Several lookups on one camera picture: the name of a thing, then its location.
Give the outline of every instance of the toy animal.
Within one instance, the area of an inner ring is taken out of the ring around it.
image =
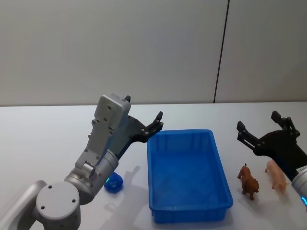
[[[267,167],[265,169],[266,173],[268,171],[270,171],[272,177],[272,188],[278,189],[281,194],[284,194],[288,183],[286,183],[286,178],[281,168],[276,164],[275,161],[271,160],[268,161]]]
[[[254,193],[259,192],[259,183],[251,176],[250,170],[246,164],[240,170],[238,179],[241,179],[242,181],[242,194],[249,193],[249,198],[254,200]]]

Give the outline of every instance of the white wall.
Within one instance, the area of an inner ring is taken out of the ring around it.
[[[227,0],[1,0],[0,105],[212,102]]]
[[[307,1],[230,0],[216,102],[307,101]]]

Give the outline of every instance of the brown toy dog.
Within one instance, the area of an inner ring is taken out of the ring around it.
[[[259,183],[256,179],[254,179],[251,174],[249,168],[243,166],[238,175],[238,179],[242,180],[242,194],[249,193],[249,198],[254,200],[254,193],[259,192]]]

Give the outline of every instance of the white table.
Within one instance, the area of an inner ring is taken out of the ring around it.
[[[37,180],[62,181],[74,167],[87,143],[95,106],[0,107],[0,211],[16,193]],[[146,144],[132,144],[116,172],[124,178],[117,195],[102,189],[94,201],[82,206],[81,230],[300,230],[307,228],[307,213],[291,186],[286,196],[271,189],[264,172],[267,157],[256,157],[237,141],[236,124],[242,120],[257,137],[280,129],[271,119],[273,110],[291,116],[301,132],[299,146],[307,151],[307,103],[229,103],[134,105],[130,115],[144,124],[164,112],[164,130],[213,131],[224,172],[234,199],[224,221],[156,225],[148,207]],[[244,163],[260,183],[256,200],[241,194],[236,178]],[[38,222],[31,228],[41,230]]]

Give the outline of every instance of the gray robot arm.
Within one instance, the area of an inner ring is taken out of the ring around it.
[[[129,96],[102,96],[87,146],[64,182],[33,184],[0,218],[0,230],[28,230],[36,220],[45,230],[78,229],[80,205],[94,199],[129,145],[146,142],[163,127],[162,112],[149,126],[144,126],[128,116],[129,110]]]

